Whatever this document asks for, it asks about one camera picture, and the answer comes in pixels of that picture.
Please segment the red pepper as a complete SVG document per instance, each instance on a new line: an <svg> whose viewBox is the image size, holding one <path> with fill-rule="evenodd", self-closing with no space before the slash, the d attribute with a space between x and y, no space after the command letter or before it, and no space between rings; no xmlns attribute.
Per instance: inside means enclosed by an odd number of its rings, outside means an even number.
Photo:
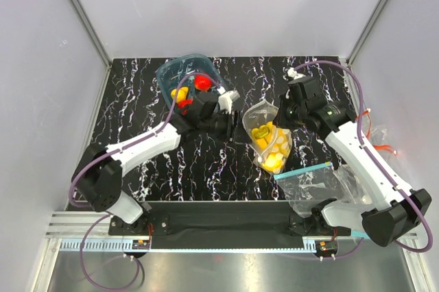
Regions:
<svg viewBox="0 0 439 292"><path fill-rule="evenodd" d="M180 114L185 116L192 103L193 103L192 98L184 99L184 100L180 101L178 103L178 109L180 111Z"/></svg>

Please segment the yellow banana bunch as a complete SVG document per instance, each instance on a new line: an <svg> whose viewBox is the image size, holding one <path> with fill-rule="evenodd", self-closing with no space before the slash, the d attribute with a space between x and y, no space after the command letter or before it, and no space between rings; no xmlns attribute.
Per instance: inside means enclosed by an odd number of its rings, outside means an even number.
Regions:
<svg viewBox="0 0 439 292"><path fill-rule="evenodd" d="M255 127L251 130L251 138L259 149L266 149L272 140L273 122L268 121L266 124Z"/></svg>

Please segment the white dotted zip bag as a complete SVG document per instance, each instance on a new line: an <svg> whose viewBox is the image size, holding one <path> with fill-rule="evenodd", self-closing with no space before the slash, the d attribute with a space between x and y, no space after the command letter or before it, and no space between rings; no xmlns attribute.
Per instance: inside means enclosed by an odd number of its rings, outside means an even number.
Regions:
<svg viewBox="0 0 439 292"><path fill-rule="evenodd" d="M242 119L254 163L272 175L282 172L292 150L291 132L274 124L277 112L278 108L264 99L245 111Z"/></svg>

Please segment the yellow lemon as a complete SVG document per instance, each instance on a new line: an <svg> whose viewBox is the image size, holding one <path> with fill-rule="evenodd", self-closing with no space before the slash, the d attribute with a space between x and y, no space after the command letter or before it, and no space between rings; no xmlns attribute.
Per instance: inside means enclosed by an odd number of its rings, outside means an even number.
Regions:
<svg viewBox="0 0 439 292"><path fill-rule="evenodd" d="M282 153L271 153L262 163L262 167L273 174L279 173L285 164L285 159Z"/></svg>

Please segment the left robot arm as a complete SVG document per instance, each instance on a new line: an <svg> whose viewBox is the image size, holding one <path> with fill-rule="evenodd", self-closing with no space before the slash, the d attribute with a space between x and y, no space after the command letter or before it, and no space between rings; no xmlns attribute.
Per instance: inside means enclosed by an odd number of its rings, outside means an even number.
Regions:
<svg viewBox="0 0 439 292"><path fill-rule="evenodd" d="M235 141L240 116L233 104L238 99L236 90L222 95L201 92L182 108L171 108L167 118L149 131L113 145L89 145L74 171L71 190L78 191L95 212L120 218L133 234L143 233L148 225L145 209L123 192L123 177L203 133L222 142Z"/></svg>

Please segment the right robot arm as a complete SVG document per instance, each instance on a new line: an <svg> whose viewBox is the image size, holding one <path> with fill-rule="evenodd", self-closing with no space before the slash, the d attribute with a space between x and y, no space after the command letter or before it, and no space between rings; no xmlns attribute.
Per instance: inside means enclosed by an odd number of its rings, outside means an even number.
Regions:
<svg viewBox="0 0 439 292"><path fill-rule="evenodd" d="M362 231L386 247L425 222L431 195L423 188L413 189L394 171L366 138L359 119L340 102L328 102L315 78L300 77L288 83L274 125L315 132L341 155L371 198L364 205L335 198L320 202L302 220L306 227L322 235L338 227Z"/></svg>

